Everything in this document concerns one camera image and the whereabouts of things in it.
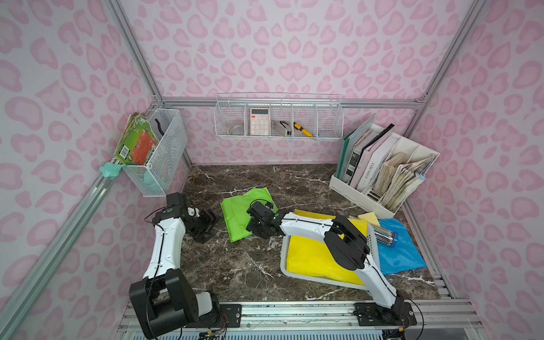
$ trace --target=dark marble surface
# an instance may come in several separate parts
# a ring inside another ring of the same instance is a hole
[[[280,269],[281,237],[249,236],[235,243],[222,219],[221,201],[257,187],[267,187],[279,208],[357,216],[364,211],[329,188],[335,164],[194,166],[184,193],[198,208],[219,220],[216,235],[205,244],[186,236],[182,270],[193,288],[214,292],[220,301],[364,300],[365,290],[286,277]],[[395,216],[406,224],[404,213]],[[392,285],[413,299],[439,299],[427,268],[388,275]]]

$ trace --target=mounting plate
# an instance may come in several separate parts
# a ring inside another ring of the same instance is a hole
[[[240,319],[242,318],[242,305],[220,304],[219,306],[221,307],[221,312],[225,314],[228,318],[227,328],[240,327]],[[225,320],[223,318],[220,318],[217,325],[214,325],[211,328],[222,328],[224,324]],[[208,326],[197,321],[195,323],[188,324],[184,328],[208,328]]]
[[[355,304],[355,311],[359,326],[414,326],[417,325],[416,316],[409,302],[403,304],[400,319],[395,319],[392,313],[374,303]]]

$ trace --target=green plastic bag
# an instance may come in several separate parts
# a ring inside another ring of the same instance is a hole
[[[253,188],[244,195],[227,197],[221,202],[221,209],[223,210],[231,242],[236,242],[252,234],[246,230],[251,219],[247,211],[251,203],[255,200],[265,200],[274,203],[267,188]],[[274,212],[277,212],[276,204],[274,204]]]

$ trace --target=white plastic tray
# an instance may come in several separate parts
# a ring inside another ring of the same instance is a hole
[[[336,280],[328,279],[327,277],[314,277],[314,276],[300,275],[300,274],[295,274],[295,273],[291,273],[290,271],[287,271],[287,251],[289,250],[290,240],[291,240],[290,236],[284,236],[283,242],[281,245],[280,269],[285,276],[294,277],[295,279],[327,283],[329,285],[368,290],[366,286],[362,286],[362,285],[354,285],[353,283],[345,283],[342,281],[336,281]],[[370,248],[370,253],[372,254],[372,258],[374,259],[374,262],[376,263],[376,267],[380,269],[380,258],[378,256],[378,244],[376,243],[376,237],[374,236],[374,228],[372,227],[370,223],[368,224],[368,227],[367,227],[367,241],[369,241],[368,247]]]
[[[383,129],[384,128],[379,125],[372,125],[372,130],[375,130],[377,132],[381,132]],[[435,155],[435,160],[433,160],[434,163],[438,156],[440,156],[439,152],[431,150],[428,147],[414,142],[413,140],[405,138],[396,133],[393,133],[393,136],[398,139],[398,142],[395,144],[393,149],[391,149],[386,159],[390,159],[394,154],[398,152],[404,152],[409,156],[408,162],[416,162],[433,154]],[[329,187],[350,200],[353,204],[356,204],[359,207],[363,208],[366,212],[374,212],[376,214],[376,217],[378,217],[378,219],[380,220],[393,218],[400,206],[397,207],[395,211],[389,211],[387,208],[382,206],[380,202],[376,202],[366,195],[371,189],[374,188],[374,183],[375,179],[372,180],[371,184],[369,184],[362,192],[359,192],[356,189],[350,187],[348,184],[337,179],[333,174],[331,176]]]

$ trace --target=wire basket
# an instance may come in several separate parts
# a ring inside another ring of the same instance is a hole
[[[340,96],[301,98],[296,94],[277,98],[273,97],[277,94],[271,94],[272,97],[267,98],[265,94],[259,94],[260,98],[255,98],[251,95],[256,94],[247,94],[246,97],[233,97],[233,95],[239,96],[241,94],[218,94],[217,96],[214,118],[215,133],[219,138],[311,138],[315,140],[342,138],[344,114]],[[269,135],[250,135],[251,108],[269,109]],[[285,136],[275,130],[273,121],[286,123],[292,134]],[[295,123],[307,130],[313,137],[308,137],[302,131],[295,129]]]
[[[127,165],[123,169],[144,197],[164,197],[181,161],[187,134],[178,110],[156,109],[149,122],[160,139],[157,149],[146,165]]]

